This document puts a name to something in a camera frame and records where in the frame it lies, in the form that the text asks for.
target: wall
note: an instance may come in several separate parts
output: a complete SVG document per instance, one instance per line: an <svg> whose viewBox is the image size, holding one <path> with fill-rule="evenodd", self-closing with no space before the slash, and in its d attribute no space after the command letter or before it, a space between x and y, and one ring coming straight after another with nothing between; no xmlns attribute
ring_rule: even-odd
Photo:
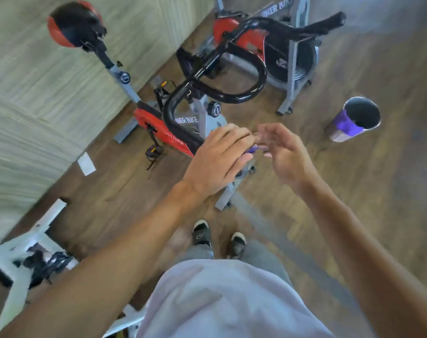
<svg viewBox="0 0 427 338"><path fill-rule="evenodd" d="M126 104L92 54L49 38L71 0L0 0L0 241ZM106 45L139 90L212 9L213 0L88 0Z"/></svg>

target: wooden floor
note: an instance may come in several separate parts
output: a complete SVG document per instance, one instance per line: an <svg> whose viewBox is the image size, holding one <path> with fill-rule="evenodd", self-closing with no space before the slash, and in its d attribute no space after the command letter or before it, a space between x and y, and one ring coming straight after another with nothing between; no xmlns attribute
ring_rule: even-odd
<svg viewBox="0 0 427 338"><path fill-rule="evenodd" d="M323 39L314 83L301 92L294 113L277 117L274 112L284 95L267 86L253 101L225 104L223 114L229 122L251 129L258 123L282 122L298 134L333 190L427 286L427 0L312 0L311 8L313 21L344 10L348 23ZM206 19L185 47L202 42L212 22L212 17ZM175 58L159 74L176 82L182 79ZM248 74L233 68L212 84L235 92L252 82ZM139 95L152 100L149 88ZM348 142L329 142L323 130L352 96L375 101L382 124ZM84 177L77 164L71 166L12 235L26 230L55 199L67 198L70 206L54 221L49 235L82 259L166 195L190 159L168 148L160 162L146 171L144 152L152 142L143 129L121 145L112 140L132 111L132 106L123 110L88 147L97 171ZM308 307L339 336L356 337L349 332L356 332L362 319L350 314L309 276L306 266L297 263L300 254L303 261L311 258L318 269L343 283L312 215L290 189L279 184L270 161L259 154L256 158L258 172L240 187L244 202L218 212L213 197L187 218L149 271L149 285L137 293L134 303L147 299L159 276L190 245L194 221L205 218L212 227L216 257L224 255L236 229L257 237L284 262ZM262 216L261 223L256 223L256 213ZM361 335L370 333L362 330Z"/></svg>

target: handlebar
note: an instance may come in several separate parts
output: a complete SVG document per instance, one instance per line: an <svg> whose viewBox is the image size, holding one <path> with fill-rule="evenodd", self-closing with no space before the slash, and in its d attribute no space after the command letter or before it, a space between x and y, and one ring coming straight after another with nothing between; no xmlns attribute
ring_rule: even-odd
<svg viewBox="0 0 427 338"><path fill-rule="evenodd" d="M184 96L187 95L192 88L195 88L219 102L238 104L255 98L262 91L267 81L267 68L261 58L236 45L236 42L242 35L250 30L262 29L268 32L277 31L281 34L282 38L285 39L301 41L308 37L327 34L330 30L343 26L345 20L345 13L340 12L329 19L314 23L307 27L295 28L283 22L265 17L249 17L245 19L226 36L225 40L223 40L215 50L202 60L202 67L200 67L198 71L192 73L190 77L171 93L163 107L163 120L165 125L178 139L185 142L190 151L195 154L204 140L199 135L178 124L174 119L176 107L182 102ZM259 77L256 84L249 90L233 95L224 93L221 90L201 82L201 77L206 74L224 53L238 56L256 68Z"/></svg>

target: hand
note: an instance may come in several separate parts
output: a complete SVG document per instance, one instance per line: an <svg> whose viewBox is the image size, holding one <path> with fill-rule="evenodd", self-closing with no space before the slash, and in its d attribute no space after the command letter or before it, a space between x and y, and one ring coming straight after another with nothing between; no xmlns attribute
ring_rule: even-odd
<svg viewBox="0 0 427 338"><path fill-rule="evenodd" d="M267 149L264 155L273 158L279 180L298 196L303 197L311 186L322 181L300 137L282 124L258 125L257 137L258 144Z"/></svg>
<svg viewBox="0 0 427 338"><path fill-rule="evenodd" d="M256 142L246 128L227 124L211 131L187 168L183 181L202 198L233 182L237 173L253 158L245 153Z"/></svg>

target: white t-shirt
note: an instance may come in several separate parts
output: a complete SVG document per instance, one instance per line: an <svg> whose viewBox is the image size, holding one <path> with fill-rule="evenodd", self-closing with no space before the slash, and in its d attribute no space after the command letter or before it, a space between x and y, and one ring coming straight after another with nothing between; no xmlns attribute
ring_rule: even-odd
<svg viewBox="0 0 427 338"><path fill-rule="evenodd" d="M137 337L330 338L333 334L278 276L238 260L189 260L161 277Z"/></svg>

